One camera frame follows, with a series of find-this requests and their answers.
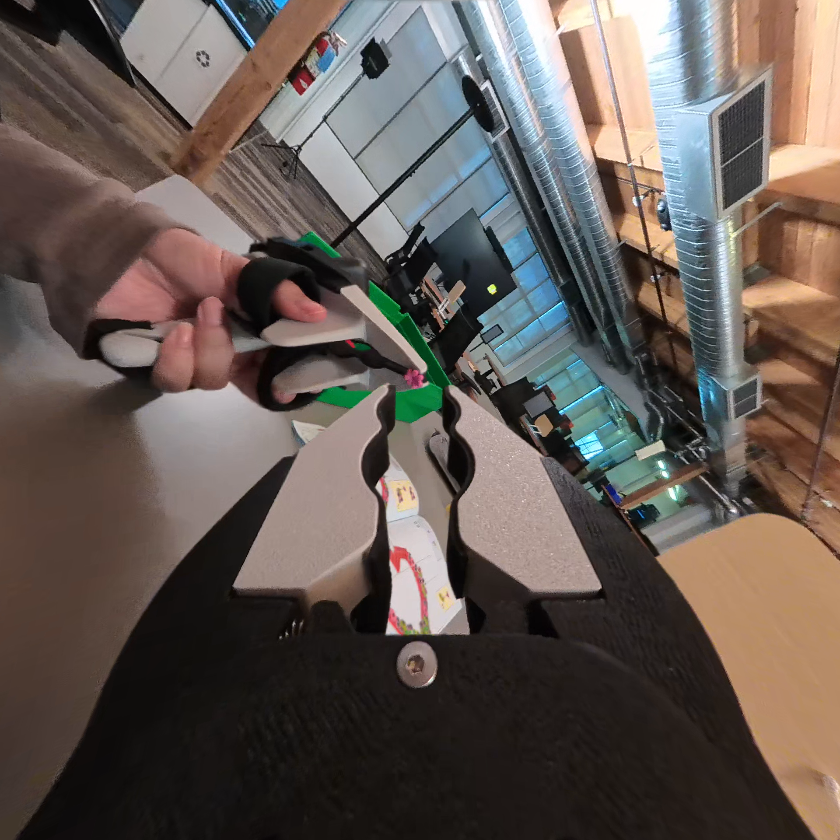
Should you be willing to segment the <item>shiny spiral metal duct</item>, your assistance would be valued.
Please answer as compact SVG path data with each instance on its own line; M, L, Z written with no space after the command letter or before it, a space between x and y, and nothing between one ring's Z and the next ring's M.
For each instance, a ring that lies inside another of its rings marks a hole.
M616 229L550 4L463 4L609 364L631 374L645 353Z

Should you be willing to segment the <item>black tripod with box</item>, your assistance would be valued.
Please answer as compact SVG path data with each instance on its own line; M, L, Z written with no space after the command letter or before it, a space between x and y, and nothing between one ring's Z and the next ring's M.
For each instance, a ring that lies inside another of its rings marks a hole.
M307 89L284 84L259 121L270 136L260 145L276 153L279 172L288 182L297 179L302 150L314 134L351 94L384 74L391 57L384 40L370 38L335 73L324 72Z

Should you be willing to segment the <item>black office chair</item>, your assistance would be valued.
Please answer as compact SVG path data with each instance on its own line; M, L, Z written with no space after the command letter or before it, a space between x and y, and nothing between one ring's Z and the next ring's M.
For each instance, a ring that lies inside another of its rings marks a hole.
M425 237L425 226L420 223L412 228L403 247L386 257L384 289L402 310L408 312L415 308L413 296L436 263L436 257L436 250Z

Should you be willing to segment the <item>person's left hand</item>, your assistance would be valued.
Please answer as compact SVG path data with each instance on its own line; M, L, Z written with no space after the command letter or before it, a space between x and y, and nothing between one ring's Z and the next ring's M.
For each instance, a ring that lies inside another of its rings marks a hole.
M236 354L228 314L248 264L180 228L159 233L94 309L95 319L168 322L187 320L163 341L150 374L161 392L218 391L234 384L257 401L265 354Z

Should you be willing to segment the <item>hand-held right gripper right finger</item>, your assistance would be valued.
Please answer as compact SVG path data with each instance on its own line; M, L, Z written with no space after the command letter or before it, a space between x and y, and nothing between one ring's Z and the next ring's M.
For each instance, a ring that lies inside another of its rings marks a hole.
M539 452L462 391L444 394L457 493L447 563L471 601L591 599L602 583Z

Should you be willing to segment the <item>black round disc stand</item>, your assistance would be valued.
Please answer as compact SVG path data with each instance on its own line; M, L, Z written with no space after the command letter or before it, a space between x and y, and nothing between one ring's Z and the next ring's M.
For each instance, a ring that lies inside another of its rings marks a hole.
M413 177L420 168L429 161L435 153L454 137L457 132L470 120L475 120L478 126L486 133L493 133L496 127L494 112L486 98L483 90L476 81L464 75L460 82L461 91L467 104L465 110L446 131L436 139L419 157L415 159L394 182L374 199L352 222L350 222L341 233L337 234L330 242L330 247L337 248L347 237L355 233L360 225L365 222L375 211L378 210L406 181Z

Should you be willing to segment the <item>person's left forearm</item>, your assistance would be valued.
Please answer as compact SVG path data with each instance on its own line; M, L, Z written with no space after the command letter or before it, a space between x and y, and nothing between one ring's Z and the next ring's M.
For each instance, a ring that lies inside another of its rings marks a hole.
M170 229L186 226L2 123L2 275L41 287L50 325L78 355L99 301Z

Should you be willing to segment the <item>light wooden chair back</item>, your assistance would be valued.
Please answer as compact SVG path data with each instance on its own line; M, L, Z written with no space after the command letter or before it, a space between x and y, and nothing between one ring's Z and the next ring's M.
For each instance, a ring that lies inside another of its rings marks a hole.
M838 559L800 523L761 513L658 561L710 636L775 779L815 837L838 838Z

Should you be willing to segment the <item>lego instruction booklet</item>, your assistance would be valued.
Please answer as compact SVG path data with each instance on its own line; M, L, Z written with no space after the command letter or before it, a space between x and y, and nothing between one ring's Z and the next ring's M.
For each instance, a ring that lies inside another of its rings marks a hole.
M421 516L419 497L405 470L391 458L377 491L385 504L392 594L388 635L468 635L464 600L455 597L445 553Z

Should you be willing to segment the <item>red fire extinguisher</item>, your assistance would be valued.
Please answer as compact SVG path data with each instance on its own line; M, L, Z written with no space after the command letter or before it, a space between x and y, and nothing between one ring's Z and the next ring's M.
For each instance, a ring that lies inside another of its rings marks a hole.
M302 97L347 46L348 42L337 32L322 31L289 74L288 81L297 95Z

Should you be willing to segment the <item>wooden post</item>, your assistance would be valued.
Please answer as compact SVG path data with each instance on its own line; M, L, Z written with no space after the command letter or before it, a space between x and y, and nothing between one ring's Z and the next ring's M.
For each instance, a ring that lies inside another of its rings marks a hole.
M173 172L204 186L345 5L287 2L186 135L170 163Z

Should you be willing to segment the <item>white recycling cabinet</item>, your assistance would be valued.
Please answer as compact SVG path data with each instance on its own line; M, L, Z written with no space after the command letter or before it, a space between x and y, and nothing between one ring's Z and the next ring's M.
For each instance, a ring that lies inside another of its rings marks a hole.
M193 127L246 57L212 2L144 1L121 36L129 63Z

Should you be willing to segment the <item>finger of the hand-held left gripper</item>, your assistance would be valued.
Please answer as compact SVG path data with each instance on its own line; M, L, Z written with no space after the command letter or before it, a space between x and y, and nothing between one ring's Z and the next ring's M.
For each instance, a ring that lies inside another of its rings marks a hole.
M411 366L390 360L364 341L344 339L331 342L331 355L342 360L357 360L367 369L386 370L406 378Z
M427 364L399 329L360 287L349 284L341 289L341 300L347 308L350 326L345 336L348 340L360 340L387 360L409 370L425 375Z

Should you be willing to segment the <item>black monitor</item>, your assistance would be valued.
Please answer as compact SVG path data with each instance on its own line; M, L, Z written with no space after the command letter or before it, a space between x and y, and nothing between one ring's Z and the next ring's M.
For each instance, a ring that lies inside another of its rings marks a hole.
M429 240L447 290L459 282L469 312L479 317L517 289L510 260L497 236L470 208Z

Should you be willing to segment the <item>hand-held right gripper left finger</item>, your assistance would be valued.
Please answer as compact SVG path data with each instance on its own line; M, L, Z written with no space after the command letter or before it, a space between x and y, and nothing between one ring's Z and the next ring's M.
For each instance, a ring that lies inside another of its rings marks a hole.
M304 444L234 581L242 596L302 604L391 599L385 507L396 391L382 385Z

